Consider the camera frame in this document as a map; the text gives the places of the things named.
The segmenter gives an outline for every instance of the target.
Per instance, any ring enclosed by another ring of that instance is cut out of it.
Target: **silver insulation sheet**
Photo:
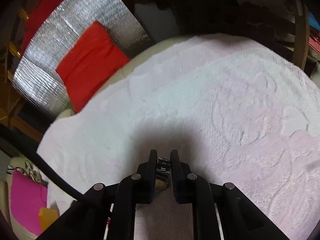
[[[121,0],[64,0],[32,38],[13,77],[14,87],[52,117],[71,108],[66,88],[55,70],[94,21],[105,26],[113,42],[130,58],[152,46]]]

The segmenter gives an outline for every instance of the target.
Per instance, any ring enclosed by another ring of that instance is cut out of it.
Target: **red pillow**
[[[60,62],[56,72],[67,87],[78,113],[95,92],[129,58],[112,42],[99,22],[94,22]]]

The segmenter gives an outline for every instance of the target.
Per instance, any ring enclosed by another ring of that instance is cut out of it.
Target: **red cushion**
[[[76,112],[129,58],[112,42],[99,22],[94,22],[60,62],[56,72],[67,87]]]
[[[21,54],[26,50],[36,31],[62,1],[63,0],[41,0],[38,7],[32,12],[29,20],[27,20],[24,25],[24,37],[20,47]]]

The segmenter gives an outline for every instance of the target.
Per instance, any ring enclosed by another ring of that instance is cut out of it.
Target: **pink fabric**
[[[14,219],[29,232],[39,236],[41,226],[38,214],[40,208],[47,207],[47,188],[14,171],[10,202]]]

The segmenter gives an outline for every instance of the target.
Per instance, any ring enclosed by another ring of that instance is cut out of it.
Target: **black bracket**
[[[192,203],[194,239],[288,240],[287,236],[233,183],[208,183],[171,152],[173,192],[179,204]]]
[[[157,160],[157,152],[151,150],[137,173],[118,184],[95,184],[84,194],[87,202],[74,202],[37,239],[101,240],[110,220],[107,240],[133,240],[136,204],[151,204],[154,198]],[[176,150],[170,160],[176,201],[192,203],[195,240],[288,240],[235,185],[208,183],[180,162]]]

